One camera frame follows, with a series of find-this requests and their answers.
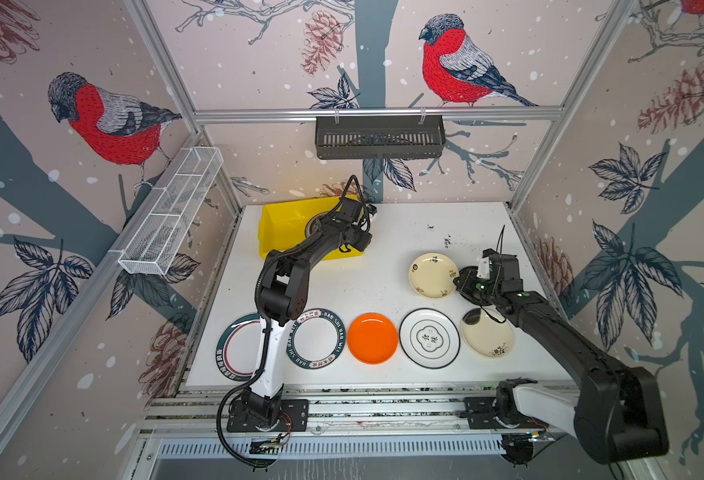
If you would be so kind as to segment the small teal patterned plate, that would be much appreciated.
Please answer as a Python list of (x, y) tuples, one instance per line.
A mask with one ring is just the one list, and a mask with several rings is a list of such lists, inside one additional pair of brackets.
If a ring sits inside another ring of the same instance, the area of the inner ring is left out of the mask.
[(305, 226), (305, 237), (309, 238), (321, 228), (322, 219), (327, 215), (327, 212), (320, 212), (314, 215)]

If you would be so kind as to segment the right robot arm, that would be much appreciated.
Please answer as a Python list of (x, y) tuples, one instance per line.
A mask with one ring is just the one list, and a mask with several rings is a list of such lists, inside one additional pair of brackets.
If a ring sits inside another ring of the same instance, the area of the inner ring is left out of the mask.
[(516, 256), (487, 249), (479, 266), (462, 268), (453, 283), (467, 301), (490, 307), (536, 340), (570, 375), (576, 396), (542, 384), (507, 380), (497, 389), (496, 411), (505, 423), (531, 418), (575, 437), (595, 462), (663, 456), (669, 438), (657, 380), (598, 349), (564, 321), (550, 302), (523, 286)]

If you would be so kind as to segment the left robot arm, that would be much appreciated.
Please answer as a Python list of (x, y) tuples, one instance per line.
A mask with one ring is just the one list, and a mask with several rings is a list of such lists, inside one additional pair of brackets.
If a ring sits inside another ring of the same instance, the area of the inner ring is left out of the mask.
[(363, 200), (341, 197), (316, 221), (316, 229), (296, 246), (272, 250), (257, 277), (255, 306), (263, 323), (259, 361), (241, 400), (248, 413), (269, 426), (278, 422), (283, 392), (286, 329), (304, 312), (312, 269), (330, 253), (364, 251), (372, 240), (370, 209)]

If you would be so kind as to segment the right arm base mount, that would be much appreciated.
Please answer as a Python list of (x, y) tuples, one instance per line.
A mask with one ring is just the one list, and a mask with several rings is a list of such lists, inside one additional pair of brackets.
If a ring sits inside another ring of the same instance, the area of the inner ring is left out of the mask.
[(463, 402), (461, 417), (471, 430), (514, 429), (527, 422), (527, 417), (507, 397), (465, 397)]

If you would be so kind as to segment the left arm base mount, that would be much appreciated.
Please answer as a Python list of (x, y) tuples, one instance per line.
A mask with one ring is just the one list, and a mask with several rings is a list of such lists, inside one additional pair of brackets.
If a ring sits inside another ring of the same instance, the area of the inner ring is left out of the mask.
[(250, 405), (235, 399), (227, 408), (227, 433), (304, 432), (307, 428), (309, 401), (280, 400), (277, 403)]

